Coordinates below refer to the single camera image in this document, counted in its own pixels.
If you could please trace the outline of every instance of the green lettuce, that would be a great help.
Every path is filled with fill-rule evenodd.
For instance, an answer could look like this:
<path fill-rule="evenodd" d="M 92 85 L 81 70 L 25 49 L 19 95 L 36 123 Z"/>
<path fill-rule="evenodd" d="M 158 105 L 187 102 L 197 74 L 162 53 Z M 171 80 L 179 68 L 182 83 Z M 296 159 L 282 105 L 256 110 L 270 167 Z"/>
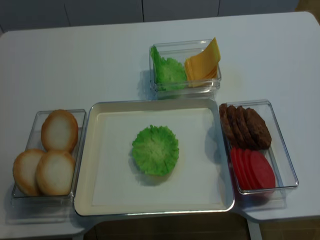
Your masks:
<path fill-rule="evenodd" d="M 179 158 L 178 140 L 167 126 L 150 125 L 139 132 L 132 146 L 135 163 L 148 175 L 170 173 Z"/>
<path fill-rule="evenodd" d="M 156 72 L 155 82 L 159 86 L 160 91 L 172 91 L 186 87 L 181 84 L 187 81 L 187 75 L 184 66 L 180 62 L 171 57 L 167 59 L 161 57 L 155 46 L 151 48 L 150 54 Z"/>

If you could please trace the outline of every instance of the white tray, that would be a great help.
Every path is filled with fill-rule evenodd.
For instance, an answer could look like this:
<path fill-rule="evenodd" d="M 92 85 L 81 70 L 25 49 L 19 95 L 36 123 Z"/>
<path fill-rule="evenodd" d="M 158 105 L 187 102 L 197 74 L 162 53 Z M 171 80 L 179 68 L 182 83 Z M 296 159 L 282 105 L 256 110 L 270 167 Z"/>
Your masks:
<path fill-rule="evenodd" d="M 131 156 L 132 142 L 149 125 L 168 126 L 179 141 L 178 162 L 165 180 L 141 173 Z M 97 103 L 86 131 L 74 199 L 79 215 L 224 212 L 233 207 L 212 99 Z"/>

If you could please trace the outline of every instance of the red tomato slice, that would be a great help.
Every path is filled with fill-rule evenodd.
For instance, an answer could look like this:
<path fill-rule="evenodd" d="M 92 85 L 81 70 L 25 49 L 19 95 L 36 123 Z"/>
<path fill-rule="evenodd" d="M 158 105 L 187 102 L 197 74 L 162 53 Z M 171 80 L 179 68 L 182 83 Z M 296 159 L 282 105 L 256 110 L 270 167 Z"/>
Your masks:
<path fill-rule="evenodd" d="M 253 172 L 255 182 L 262 189 L 271 189 L 276 187 L 276 178 L 268 160 L 258 151 L 252 151 L 249 168 Z"/>
<path fill-rule="evenodd" d="M 231 149 L 231 152 L 230 152 L 230 156 L 231 156 L 231 161 L 232 161 L 232 166 L 233 166 L 233 169 L 234 169 L 234 173 L 235 173 L 235 177 L 236 179 L 238 180 L 238 183 L 239 183 L 239 186 L 241 189 L 244 189 L 245 188 L 245 185 L 244 185 L 244 181 L 242 179 L 242 175 L 239 171 L 239 167 L 238 167 L 238 163 L 237 163 L 237 156 L 236 156 L 236 153 L 237 153 L 237 150 L 235 147 L 233 147 Z"/>
<path fill-rule="evenodd" d="M 251 150 L 246 149 L 242 153 L 242 162 L 243 162 L 243 168 L 246 175 L 246 178 L 251 186 L 251 189 L 259 189 L 259 186 L 257 182 L 254 179 L 253 172 L 249 168 L 249 160 L 251 155 Z"/>
<path fill-rule="evenodd" d="M 239 174 L 242 177 L 243 181 L 243 190 L 250 190 L 252 189 L 252 186 L 250 185 L 250 182 L 248 181 L 248 178 L 246 176 L 245 168 L 244 168 L 244 163 L 243 163 L 243 150 L 241 148 L 236 149 L 236 163 L 239 168 Z"/>

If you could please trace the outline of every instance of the wooden floor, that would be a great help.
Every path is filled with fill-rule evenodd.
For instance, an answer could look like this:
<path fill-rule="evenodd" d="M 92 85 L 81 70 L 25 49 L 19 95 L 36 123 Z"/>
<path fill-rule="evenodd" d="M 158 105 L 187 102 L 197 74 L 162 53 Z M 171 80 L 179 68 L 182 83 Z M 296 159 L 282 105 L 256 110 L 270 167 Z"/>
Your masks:
<path fill-rule="evenodd" d="M 308 11 L 320 23 L 320 0 L 300 0 L 296 11 Z"/>
<path fill-rule="evenodd" d="M 320 218 L 260 224 L 263 240 L 320 240 Z M 246 220 L 233 213 L 103 222 L 85 240 L 249 240 Z"/>

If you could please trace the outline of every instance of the yellow cheese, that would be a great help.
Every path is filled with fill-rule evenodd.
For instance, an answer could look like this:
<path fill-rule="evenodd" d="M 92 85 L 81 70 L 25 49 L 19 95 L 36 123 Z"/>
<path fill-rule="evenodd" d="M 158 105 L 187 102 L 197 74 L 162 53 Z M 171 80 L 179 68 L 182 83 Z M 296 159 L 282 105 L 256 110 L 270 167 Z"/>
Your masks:
<path fill-rule="evenodd" d="M 217 73 L 218 73 L 218 68 L 214 67 L 214 69 L 207 76 L 204 76 L 203 79 L 213 79 L 217 76 Z"/>
<path fill-rule="evenodd" d="M 220 59 L 221 56 L 217 40 L 214 38 L 204 51 L 187 59 L 187 61 L 189 61 L 189 63 L 187 63 L 188 69 L 189 71 L 192 69 L 193 72 L 193 76 L 190 77 L 192 77 L 193 80 L 204 79 L 204 77 L 210 75 L 212 70 L 218 65 Z"/>
<path fill-rule="evenodd" d="M 189 75 L 189 81 L 193 81 L 195 79 L 194 71 L 191 66 L 190 58 L 187 58 L 184 62 L 184 67 L 186 69 L 187 75 Z"/>

